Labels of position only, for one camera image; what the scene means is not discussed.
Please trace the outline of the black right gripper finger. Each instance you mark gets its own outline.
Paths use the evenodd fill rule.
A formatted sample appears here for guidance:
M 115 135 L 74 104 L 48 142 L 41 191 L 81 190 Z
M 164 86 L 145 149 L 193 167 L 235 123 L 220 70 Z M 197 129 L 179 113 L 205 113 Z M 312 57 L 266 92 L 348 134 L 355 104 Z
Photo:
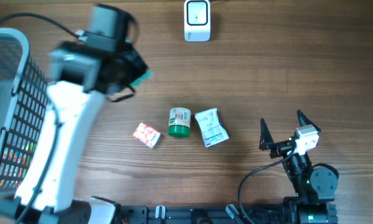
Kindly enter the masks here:
M 310 119 L 308 119 L 301 110 L 297 110 L 296 113 L 300 126 L 312 125 L 317 130 L 317 132 L 321 132 L 321 129 L 317 125 L 315 125 Z
M 262 151 L 270 150 L 274 144 L 274 141 L 264 118 L 260 120 L 260 131 L 259 149 Z

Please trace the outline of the teal tissue pack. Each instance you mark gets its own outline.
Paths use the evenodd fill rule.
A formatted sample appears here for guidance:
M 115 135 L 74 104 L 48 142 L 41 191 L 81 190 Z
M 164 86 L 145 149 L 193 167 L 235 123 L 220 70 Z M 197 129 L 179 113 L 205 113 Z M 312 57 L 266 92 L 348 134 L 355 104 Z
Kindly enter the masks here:
M 150 79 L 153 76 L 153 74 L 154 73 L 152 71 L 150 71 L 150 70 L 146 71 L 142 76 L 140 76 L 134 82 L 132 82 L 131 86 L 132 87 L 140 86 L 140 84 L 142 84 L 146 80 Z

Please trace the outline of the white paper packet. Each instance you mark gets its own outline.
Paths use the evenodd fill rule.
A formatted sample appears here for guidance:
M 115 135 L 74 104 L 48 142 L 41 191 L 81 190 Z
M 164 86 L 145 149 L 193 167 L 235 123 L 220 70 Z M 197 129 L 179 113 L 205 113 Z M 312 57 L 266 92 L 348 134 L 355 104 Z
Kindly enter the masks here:
M 217 108 L 211 108 L 195 114 L 195 119 L 202 134 L 205 147 L 212 147 L 229 139 L 224 126 L 220 122 Z

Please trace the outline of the red white small box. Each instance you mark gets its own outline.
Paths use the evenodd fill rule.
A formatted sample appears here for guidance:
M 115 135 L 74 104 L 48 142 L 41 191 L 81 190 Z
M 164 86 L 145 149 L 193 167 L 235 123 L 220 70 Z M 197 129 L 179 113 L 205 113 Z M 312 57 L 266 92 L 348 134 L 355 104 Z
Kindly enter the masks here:
M 161 133 L 147 124 L 140 123 L 134 131 L 133 137 L 152 149 L 158 143 Z

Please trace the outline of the green lid jar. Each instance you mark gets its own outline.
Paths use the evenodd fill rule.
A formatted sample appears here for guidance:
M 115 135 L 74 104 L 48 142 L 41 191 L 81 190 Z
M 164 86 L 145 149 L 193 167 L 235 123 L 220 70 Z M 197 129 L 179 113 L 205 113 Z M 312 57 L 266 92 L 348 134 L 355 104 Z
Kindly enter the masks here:
M 175 138 L 188 138 L 191 132 L 191 111 L 187 108 L 171 108 L 168 134 Z

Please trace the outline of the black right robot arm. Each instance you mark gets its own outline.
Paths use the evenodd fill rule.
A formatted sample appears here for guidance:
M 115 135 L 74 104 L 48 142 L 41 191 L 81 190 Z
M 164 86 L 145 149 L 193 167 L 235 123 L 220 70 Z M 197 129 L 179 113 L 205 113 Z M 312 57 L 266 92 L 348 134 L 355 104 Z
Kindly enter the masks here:
M 275 142 L 264 119 L 260 120 L 259 149 L 270 151 L 272 159 L 282 158 L 282 166 L 295 191 L 294 197 L 285 197 L 279 205 L 264 209 L 272 223 L 337 223 L 335 200 L 339 172 L 325 164 L 313 164 L 308 151 L 319 142 L 321 129 L 305 114 L 297 111 L 299 127 L 292 137 Z

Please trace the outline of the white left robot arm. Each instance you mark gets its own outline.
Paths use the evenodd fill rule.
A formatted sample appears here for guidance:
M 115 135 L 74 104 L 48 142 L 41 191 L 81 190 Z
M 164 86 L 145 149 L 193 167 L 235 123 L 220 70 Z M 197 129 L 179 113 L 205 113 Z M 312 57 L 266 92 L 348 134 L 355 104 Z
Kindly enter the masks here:
M 110 50 L 65 42 L 51 53 L 52 83 L 32 126 L 29 96 L 15 110 L 0 188 L 16 191 L 0 199 L 0 215 L 16 223 L 114 223 L 120 204 L 73 196 L 77 167 L 92 124 L 107 94 L 131 88 L 148 68 L 130 41 Z

